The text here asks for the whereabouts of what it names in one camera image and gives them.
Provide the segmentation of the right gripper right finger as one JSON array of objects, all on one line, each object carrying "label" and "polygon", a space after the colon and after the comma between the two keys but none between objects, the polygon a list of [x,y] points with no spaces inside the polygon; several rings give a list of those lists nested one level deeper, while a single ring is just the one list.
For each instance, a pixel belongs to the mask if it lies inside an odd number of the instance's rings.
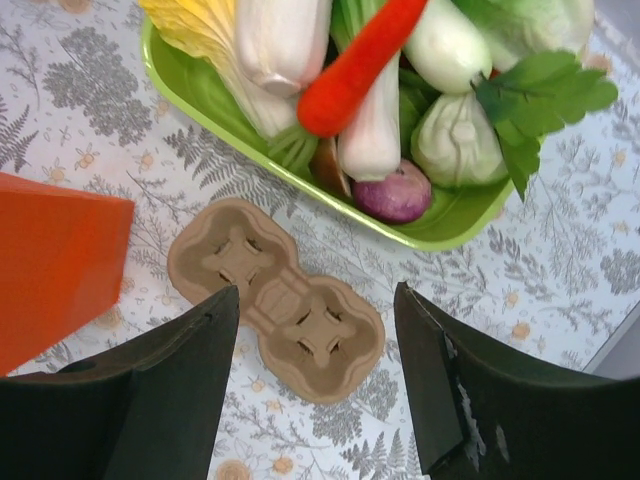
[{"label": "right gripper right finger", "polygon": [[635,479],[639,382],[560,367],[406,284],[394,318],[421,470],[433,479]]}]

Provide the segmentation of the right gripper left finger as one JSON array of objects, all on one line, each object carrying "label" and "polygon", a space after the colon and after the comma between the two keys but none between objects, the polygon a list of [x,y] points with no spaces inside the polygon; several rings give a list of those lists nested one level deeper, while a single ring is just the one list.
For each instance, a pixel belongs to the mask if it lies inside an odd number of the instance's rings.
[{"label": "right gripper left finger", "polygon": [[238,324],[226,287],[56,373],[2,379],[2,478],[206,478]]}]

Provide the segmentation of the cardboard cup carrier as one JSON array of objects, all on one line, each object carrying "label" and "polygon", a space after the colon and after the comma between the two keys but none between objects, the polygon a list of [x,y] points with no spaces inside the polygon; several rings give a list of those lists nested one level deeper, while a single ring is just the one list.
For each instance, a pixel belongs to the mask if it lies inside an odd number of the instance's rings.
[{"label": "cardboard cup carrier", "polygon": [[343,281],[306,273],[294,239],[246,200],[202,210],[173,241],[167,270],[193,305],[236,286],[240,322],[256,332],[265,366],[306,401],[346,399],[382,354],[375,308]]}]

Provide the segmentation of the orange paper bag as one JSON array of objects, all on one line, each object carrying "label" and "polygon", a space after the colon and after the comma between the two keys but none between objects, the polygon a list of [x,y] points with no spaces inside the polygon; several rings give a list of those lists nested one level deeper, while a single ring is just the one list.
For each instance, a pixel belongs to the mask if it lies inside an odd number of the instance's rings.
[{"label": "orange paper bag", "polygon": [[1,372],[119,299],[135,204],[1,176]]}]

